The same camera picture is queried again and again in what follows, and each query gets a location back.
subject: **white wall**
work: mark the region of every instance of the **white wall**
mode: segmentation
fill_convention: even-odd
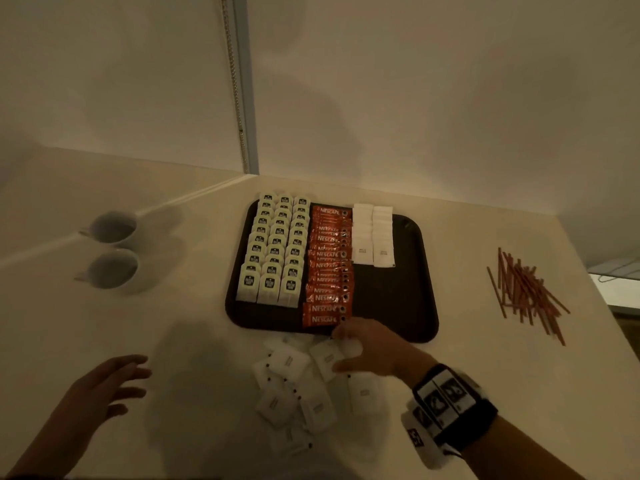
[[[0,171],[33,145],[242,170],[219,3],[0,0]]]
[[[640,247],[640,0],[248,0],[260,172]]]

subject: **black wrist strap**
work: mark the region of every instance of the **black wrist strap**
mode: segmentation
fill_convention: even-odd
[[[458,451],[482,437],[498,409],[455,371],[439,363],[412,389],[413,396],[434,422],[433,439]]]

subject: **countertop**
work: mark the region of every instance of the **countertop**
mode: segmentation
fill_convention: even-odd
[[[88,169],[93,172],[87,177]],[[420,345],[478,381],[500,413],[587,478],[640,477],[640,363],[558,220],[528,212],[64,150],[42,150],[0,188],[0,471],[64,391],[99,362],[144,353],[149,394],[94,436],[73,475],[244,476],[322,465],[342,477],[474,478],[462,460],[428,471],[399,416],[410,391],[382,379],[386,414],[350,416],[318,448],[272,459],[250,366],[269,334],[231,323],[224,300],[248,206],[263,191],[334,205],[392,205],[422,231],[440,330]],[[73,277],[105,250],[76,229],[110,209],[146,210],[153,288],[133,296]],[[566,347],[505,320],[486,266],[498,246],[538,267],[571,309]]]

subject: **tray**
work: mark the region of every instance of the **tray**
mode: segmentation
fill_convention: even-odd
[[[310,210],[315,205],[317,204],[311,203]],[[244,328],[331,334],[333,327],[329,326],[302,328],[304,285],[307,283],[308,276],[306,256],[302,274],[303,288],[297,308],[236,301],[240,268],[244,263],[249,234],[257,209],[258,201],[256,200],[247,211],[225,300],[227,315],[233,323]],[[415,222],[397,214],[393,215],[393,234],[395,267],[353,265],[355,289],[352,313],[356,317],[376,319],[410,342],[425,343],[433,339],[438,332],[438,313],[433,298],[422,234]]]

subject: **white cup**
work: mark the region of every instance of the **white cup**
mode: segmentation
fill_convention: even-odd
[[[87,270],[78,274],[75,280],[87,282],[101,290],[130,293],[141,288],[143,280],[140,276],[138,255],[128,249],[115,249],[94,259]]]
[[[103,244],[119,248],[132,248],[142,241],[140,222],[135,214],[112,210],[96,217],[89,227],[78,231]]]

